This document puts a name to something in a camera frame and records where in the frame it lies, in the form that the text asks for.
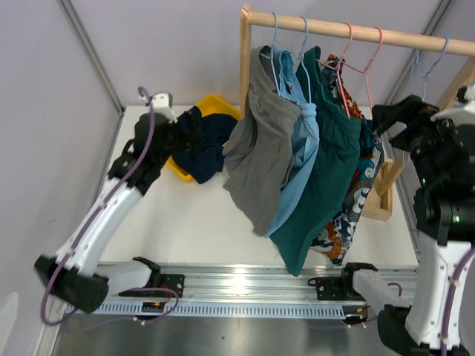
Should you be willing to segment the dark green shorts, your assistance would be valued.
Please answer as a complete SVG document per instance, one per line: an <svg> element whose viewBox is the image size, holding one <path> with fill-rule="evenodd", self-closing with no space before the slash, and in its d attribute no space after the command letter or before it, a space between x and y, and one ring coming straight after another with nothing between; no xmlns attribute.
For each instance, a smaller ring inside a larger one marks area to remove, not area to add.
<svg viewBox="0 0 475 356"><path fill-rule="evenodd" d="M350 119L321 78L321 49L314 46L304 54L296 76L306 98L317 105L316 122L320 142L317 157L304 192L288 220L273 234L290 274L298 276L312 241L338 212L349 188L359 156L360 123Z"/></svg>

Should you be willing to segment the orange teal patterned shorts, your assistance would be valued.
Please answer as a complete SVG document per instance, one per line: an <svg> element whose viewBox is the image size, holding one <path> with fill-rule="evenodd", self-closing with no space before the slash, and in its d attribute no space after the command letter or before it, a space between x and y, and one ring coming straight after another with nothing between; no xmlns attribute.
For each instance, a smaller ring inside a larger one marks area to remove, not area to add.
<svg viewBox="0 0 475 356"><path fill-rule="evenodd" d="M334 54L327 57L325 63L320 65L321 78L338 105L344 110L348 109L351 119L360 123L360 157L341 207L310 246L326 255L335 266L343 263L353 243L364 205L384 162L381 138L372 133L372 122L365 117L344 87L342 72L335 71L338 60Z"/></svg>

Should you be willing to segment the navy blue shorts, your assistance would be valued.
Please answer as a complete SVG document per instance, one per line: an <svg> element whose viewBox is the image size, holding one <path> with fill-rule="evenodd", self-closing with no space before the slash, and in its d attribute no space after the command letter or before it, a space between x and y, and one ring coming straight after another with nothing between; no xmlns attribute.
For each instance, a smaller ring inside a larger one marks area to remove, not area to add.
<svg viewBox="0 0 475 356"><path fill-rule="evenodd" d="M223 170L223 145L229 140L238 121L225 113L212 113L203 116L197 106L185 111L178 117L181 126L186 119L194 119L202 130L202 143L198 148L171 155L177 166L203 184L215 173Z"/></svg>

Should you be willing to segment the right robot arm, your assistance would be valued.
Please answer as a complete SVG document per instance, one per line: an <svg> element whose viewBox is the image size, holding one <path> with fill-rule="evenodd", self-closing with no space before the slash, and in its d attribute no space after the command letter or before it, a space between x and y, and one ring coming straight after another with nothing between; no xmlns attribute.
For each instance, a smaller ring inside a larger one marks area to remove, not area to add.
<svg viewBox="0 0 475 356"><path fill-rule="evenodd" d="M381 342L397 354L466 355L459 313L474 260L474 101L441 110L412 95L376 105L372 118L378 134L404 124L390 144L410 154L419 179L416 292L404 300L368 263L347 264L339 291L347 299L364 298L377 315Z"/></svg>

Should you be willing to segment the light blue shorts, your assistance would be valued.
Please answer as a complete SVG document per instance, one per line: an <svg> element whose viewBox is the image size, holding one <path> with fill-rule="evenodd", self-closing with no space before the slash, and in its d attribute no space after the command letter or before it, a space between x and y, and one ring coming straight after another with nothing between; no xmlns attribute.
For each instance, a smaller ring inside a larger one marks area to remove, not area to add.
<svg viewBox="0 0 475 356"><path fill-rule="evenodd" d="M278 211L266 232L267 237L276 232L295 210L315 164L320 142L317 105L304 95L294 72L293 53L277 49L274 57L278 65L279 96L296 104L301 113L291 136L292 167L287 184L281 189Z"/></svg>

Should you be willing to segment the grey shorts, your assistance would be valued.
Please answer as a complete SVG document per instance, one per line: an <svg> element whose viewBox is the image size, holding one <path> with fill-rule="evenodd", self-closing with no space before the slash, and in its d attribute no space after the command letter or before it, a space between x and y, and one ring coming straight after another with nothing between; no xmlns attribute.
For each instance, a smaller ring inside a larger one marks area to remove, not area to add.
<svg viewBox="0 0 475 356"><path fill-rule="evenodd" d="M289 178L291 136L301 114L295 103L278 95L278 64L270 55L266 45L251 50L246 115L223 149L229 174L224 188L261 236L271 226Z"/></svg>

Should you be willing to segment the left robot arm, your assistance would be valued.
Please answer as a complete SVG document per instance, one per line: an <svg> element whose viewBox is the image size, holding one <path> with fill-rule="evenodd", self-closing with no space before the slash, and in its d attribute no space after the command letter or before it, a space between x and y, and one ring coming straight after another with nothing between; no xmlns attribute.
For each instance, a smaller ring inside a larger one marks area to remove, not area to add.
<svg viewBox="0 0 475 356"><path fill-rule="evenodd" d="M108 172L103 189L78 229L52 256L40 255L34 268L46 296L74 310L91 313L115 294L162 295L161 268L144 257L99 268L103 251L131 209L160 177L168 158L200 147L202 123L191 111L169 122L161 114L143 114Z"/></svg>

